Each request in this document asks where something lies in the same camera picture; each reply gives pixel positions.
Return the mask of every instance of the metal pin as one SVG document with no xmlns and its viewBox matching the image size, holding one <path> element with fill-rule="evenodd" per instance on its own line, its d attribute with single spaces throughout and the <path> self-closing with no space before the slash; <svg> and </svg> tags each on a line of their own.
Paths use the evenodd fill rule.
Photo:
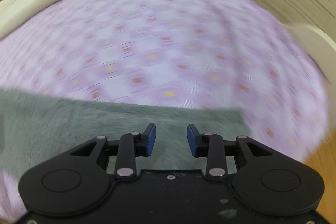
<svg viewBox="0 0 336 224">
<path fill-rule="evenodd" d="M 209 174 L 214 176 L 214 177 L 221 177 L 223 175 L 225 175 L 225 170 L 222 168 L 211 168 L 209 170 Z"/>
<path fill-rule="evenodd" d="M 168 176 L 167 176 L 167 179 L 169 179 L 169 180 L 174 180 L 174 179 L 176 179 L 176 177 L 175 177 L 174 175 L 168 175 Z"/>
<path fill-rule="evenodd" d="M 122 177 L 129 177 L 133 175 L 134 171 L 131 168 L 128 167 L 122 167 L 117 170 L 117 174 L 122 176 Z"/>
</svg>

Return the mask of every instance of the yellow dot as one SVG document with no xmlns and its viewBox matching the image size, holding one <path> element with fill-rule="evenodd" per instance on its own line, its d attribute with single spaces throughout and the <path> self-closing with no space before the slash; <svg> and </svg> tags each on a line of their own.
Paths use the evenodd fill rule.
<svg viewBox="0 0 336 224">
<path fill-rule="evenodd" d="M 164 95 L 166 96 L 166 97 L 174 97 L 175 96 L 175 94 L 172 92 L 172 91 L 166 91 L 165 93 L 164 93 Z"/>
<path fill-rule="evenodd" d="M 270 100 L 271 100 L 273 103 L 275 103 L 275 104 L 278 104 L 278 103 L 279 103 L 279 101 L 278 101 L 276 98 L 274 98 L 274 97 L 271 97 Z"/>
<path fill-rule="evenodd" d="M 148 56 L 148 59 L 149 59 L 149 60 L 155 60 L 155 59 L 157 59 L 157 57 L 158 57 L 157 55 L 152 54 L 152 55 L 149 55 L 149 56 Z"/>
</svg>

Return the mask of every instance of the brown floor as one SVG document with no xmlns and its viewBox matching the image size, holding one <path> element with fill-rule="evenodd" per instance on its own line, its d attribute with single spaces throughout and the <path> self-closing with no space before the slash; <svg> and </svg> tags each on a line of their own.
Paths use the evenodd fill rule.
<svg viewBox="0 0 336 224">
<path fill-rule="evenodd" d="M 306 164 L 318 171 L 324 179 L 325 192 L 318 212 L 330 223 L 336 224 L 336 131 Z"/>
</svg>

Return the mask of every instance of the green towel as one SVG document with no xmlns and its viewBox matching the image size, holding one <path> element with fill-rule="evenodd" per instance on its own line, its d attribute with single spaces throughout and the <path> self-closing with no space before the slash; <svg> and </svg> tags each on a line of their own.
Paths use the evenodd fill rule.
<svg viewBox="0 0 336 224">
<path fill-rule="evenodd" d="M 189 123 L 200 133 L 220 134 L 226 140 L 250 135 L 240 110 L 197 110 L 56 99 L 18 90 L 0 90 L 0 168 L 20 176 L 29 168 L 97 135 L 117 140 L 129 132 L 143 132 L 155 123 L 152 156 L 137 158 L 138 169 L 203 169 L 186 137 Z M 229 173 L 235 172 L 231 157 Z M 108 172 L 114 171 L 111 157 Z"/>
</svg>

